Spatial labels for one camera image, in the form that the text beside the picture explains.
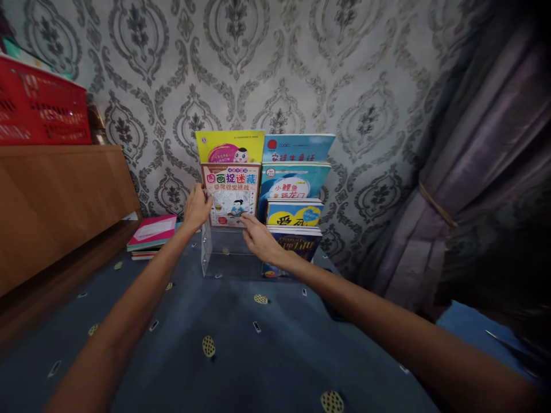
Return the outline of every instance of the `wallpaper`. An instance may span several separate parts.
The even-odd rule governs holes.
[[[183,213],[197,130],[334,133],[323,248],[352,275],[408,195],[488,19],[475,0],[4,1],[88,88],[145,216]]]

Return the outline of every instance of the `cartoon character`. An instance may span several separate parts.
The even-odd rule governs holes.
[[[243,200],[235,200],[234,207],[231,209],[231,212],[228,213],[229,216],[239,217],[245,210],[242,208]]]
[[[234,162],[246,163],[249,160],[249,151],[245,148],[239,148],[234,156]]]

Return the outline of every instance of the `clear acrylic book stand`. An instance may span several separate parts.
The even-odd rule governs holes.
[[[212,227],[209,220],[201,232],[201,268],[204,277],[266,280],[262,261],[249,251],[243,228]]]

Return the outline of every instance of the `blue book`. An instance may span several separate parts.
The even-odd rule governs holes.
[[[264,223],[268,198],[290,201],[318,198],[321,186],[331,170],[328,162],[264,163],[257,218]]]
[[[296,201],[268,199],[266,225],[289,227],[316,227],[320,221],[323,204],[319,198],[304,198]]]
[[[307,261],[312,261],[321,241],[321,231],[318,227],[281,228],[270,225],[268,230],[283,249],[294,251]],[[268,263],[262,263],[262,276],[265,278],[294,278],[293,274]]]
[[[335,135],[266,135],[264,162],[323,162]]]

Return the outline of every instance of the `book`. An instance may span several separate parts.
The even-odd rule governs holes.
[[[315,227],[320,221],[323,204],[319,198],[279,201],[268,199],[266,225],[285,225],[290,227]]]
[[[268,198],[277,198],[279,201],[317,198],[330,170],[328,162],[262,164],[258,220],[266,222]]]
[[[140,261],[140,260],[151,260],[155,257],[154,255],[140,255],[140,256],[132,256],[132,261]]]
[[[267,228],[283,249],[294,251],[307,261],[312,260],[321,242],[321,231],[318,227],[309,227],[308,230],[296,227],[279,229],[269,225]],[[262,263],[262,276],[266,278],[294,278],[293,274],[265,262]]]
[[[126,250],[145,250],[165,244],[176,229],[176,215],[146,218],[126,245]]]
[[[181,224],[182,223],[176,223],[174,232],[178,231],[178,228],[180,227]],[[162,245],[158,245],[156,247],[147,247],[144,250],[132,251],[132,260],[137,261],[137,260],[153,259],[153,257],[157,255],[157,253],[161,250],[161,248],[162,248]]]
[[[259,163],[202,163],[203,183],[214,198],[210,223],[213,227],[239,227],[241,214],[255,215],[261,166]]]
[[[264,131],[196,131],[201,163],[260,163]]]
[[[262,162],[322,162],[335,135],[266,135]]]

